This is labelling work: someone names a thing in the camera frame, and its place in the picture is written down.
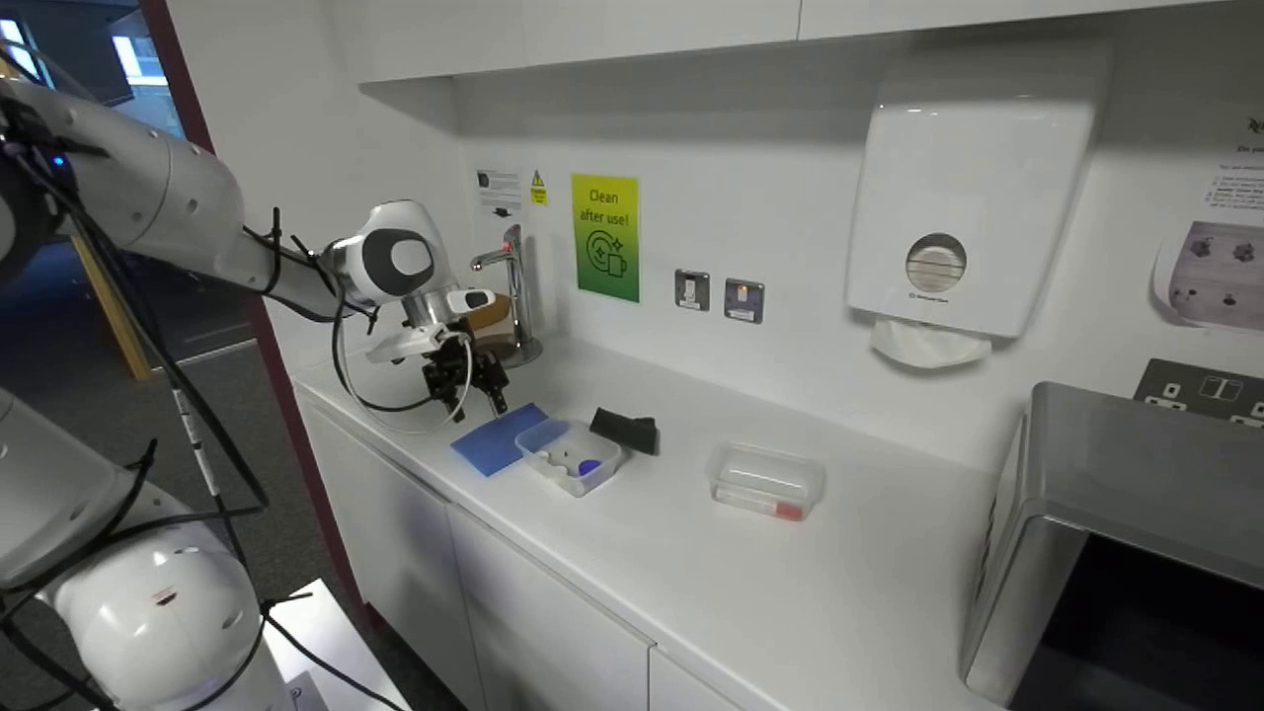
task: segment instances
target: cabinet door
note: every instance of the cabinet door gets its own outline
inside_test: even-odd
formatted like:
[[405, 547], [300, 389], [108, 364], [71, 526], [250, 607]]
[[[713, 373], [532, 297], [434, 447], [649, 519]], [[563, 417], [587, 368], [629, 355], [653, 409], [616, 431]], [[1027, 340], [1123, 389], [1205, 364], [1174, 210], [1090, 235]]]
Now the cabinet door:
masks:
[[424, 81], [525, 65], [528, 0], [329, 0], [351, 81]]
[[798, 0], [525, 0], [532, 65], [790, 45]]
[[461, 510], [455, 547], [488, 711], [642, 711], [649, 644]]
[[1090, 11], [1136, 11], [1205, 0], [802, 0], [802, 41], [823, 35], [871, 35], [871, 32], [917, 32], [917, 28], [958, 28], [958, 24], [1006, 24], [1041, 18], [1090, 18]]
[[653, 711], [737, 711], [729, 701], [698, 683], [677, 659], [653, 652]]
[[465, 708], [480, 708], [445, 501], [320, 410], [312, 447], [362, 601]]

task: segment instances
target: wall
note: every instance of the wall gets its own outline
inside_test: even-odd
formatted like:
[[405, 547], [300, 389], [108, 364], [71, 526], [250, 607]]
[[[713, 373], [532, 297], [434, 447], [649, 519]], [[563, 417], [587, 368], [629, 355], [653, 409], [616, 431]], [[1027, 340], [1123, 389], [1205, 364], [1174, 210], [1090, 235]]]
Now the wall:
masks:
[[[985, 368], [953, 377], [890, 368], [870, 353], [870, 326], [846, 314], [865, 124], [899, 41], [461, 81], [459, 152], [465, 174], [484, 162], [544, 169], [554, 210], [532, 212], [532, 235], [559, 332], [996, 468], [1039, 378], [1128, 395], [1153, 355], [1264, 377], [1260, 332], [1174, 327], [1145, 297], [1157, 244], [1199, 212], [1210, 169], [1264, 112], [1260, 24], [1193, 28], [1199, 22], [1169, 11], [1103, 28], [1108, 98], [1035, 326]], [[935, 41], [985, 45], [996, 32]], [[574, 169], [640, 180], [649, 289], [637, 309], [574, 289], [569, 206], [555, 201]], [[670, 309], [677, 265], [767, 281], [770, 322], [746, 327]]]
[[[1249, 32], [1260, 24], [1210, 32], [1180, 11], [1108, 22], [1116, 65], [1106, 128], [1032, 332], [985, 368], [929, 378], [877, 360], [870, 326], [846, 314], [865, 120], [903, 41], [390, 82], [362, 94], [338, 76], [324, 4], [176, 0], [175, 11], [212, 140], [257, 224], [278, 201], [287, 230], [320, 244], [380, 197], [425, 197], [455, 265], [465, 265], [497, 239], [472, 218], [472, 165], [541, 169], [554, 206], [532, 210], [528, 230], [544, 262], [548, 327], [637, 360], [974, 468], [996, 468], [1035, 378], [1128, 395], [1151, 355], [1264, 377], [1255, 332], [1174, 327], [1145, 301], [1153, 251], [1189, 224], [1227, 133], [1264, 112], [1264, 53]], [[640, 180], [637, 309], [574, 289], [574, 169]], [[677, 265], [767, 281], [770, 322], [741, 327], [713, 314], [677, 314]], [[324, 368], [320, 327], [291, 316], [278, 326], [295, 377]]]

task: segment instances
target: countertop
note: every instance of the countertop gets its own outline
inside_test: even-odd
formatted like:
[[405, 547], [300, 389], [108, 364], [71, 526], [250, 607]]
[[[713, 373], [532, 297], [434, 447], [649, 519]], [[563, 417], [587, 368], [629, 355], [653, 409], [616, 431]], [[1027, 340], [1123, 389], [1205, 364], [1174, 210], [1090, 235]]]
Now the countertop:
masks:
[[[509, 409], [655, 417], [663, 453], [574, 498], [525, 463], [480, 480], [451, 452], [488, 419], [480, 395], [445, 424], [441, 409], [362, 410], [333, 378], [305, 393], [741, 708], [990, 708], [956, 677], [990, 476], [587, 344], [544, 344], [509, 378]], [[713, 507], [724, 444], [823, 463], [823, 507], [804, 522]]]

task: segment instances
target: wall sign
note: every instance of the wall sign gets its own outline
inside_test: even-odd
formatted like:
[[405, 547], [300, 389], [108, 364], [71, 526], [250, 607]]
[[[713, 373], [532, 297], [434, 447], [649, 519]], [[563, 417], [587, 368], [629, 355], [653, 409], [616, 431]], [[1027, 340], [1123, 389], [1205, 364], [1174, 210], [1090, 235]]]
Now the wall sign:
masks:
[[574, 174], [578, 272], [584, 291], [640, 301], [637, 180]]

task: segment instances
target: floor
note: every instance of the floor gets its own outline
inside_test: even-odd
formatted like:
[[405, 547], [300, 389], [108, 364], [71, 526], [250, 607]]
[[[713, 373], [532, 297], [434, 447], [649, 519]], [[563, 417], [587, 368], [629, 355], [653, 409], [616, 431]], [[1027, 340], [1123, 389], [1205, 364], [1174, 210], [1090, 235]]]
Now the floor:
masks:
[[[250, 340], [250, 301], [203, 281], [175, 281], [145, 269], [143, 278], [145, 291], [162, 301], [158, 322], [166, 326], [175, 353], [192, 355], [187, 373], [222, 410], [272, 496], [272, 510], [239, 522], [257, 593], [282, 597], [324, 577], [343, 597], [343, 607], [355, 607], [334, 586], [272, 384]], [[0, 389], [118, 463], [130, 463], [158, 439], [154, 481], [191, 507], [206, 507], [162, 378], [138, 384], [126, 377], [66, 244], [43, 251], [25, 281], [0, 289]], [[18, 625], [60, 659], [76, 659], [48, 607], [31, 605]], [[459, 708], [387, 630], [368, 630], [368, 644], [413, 711]], [[56, 690], [51, 679], [0, 640], [0, 711], [34, 708]]]

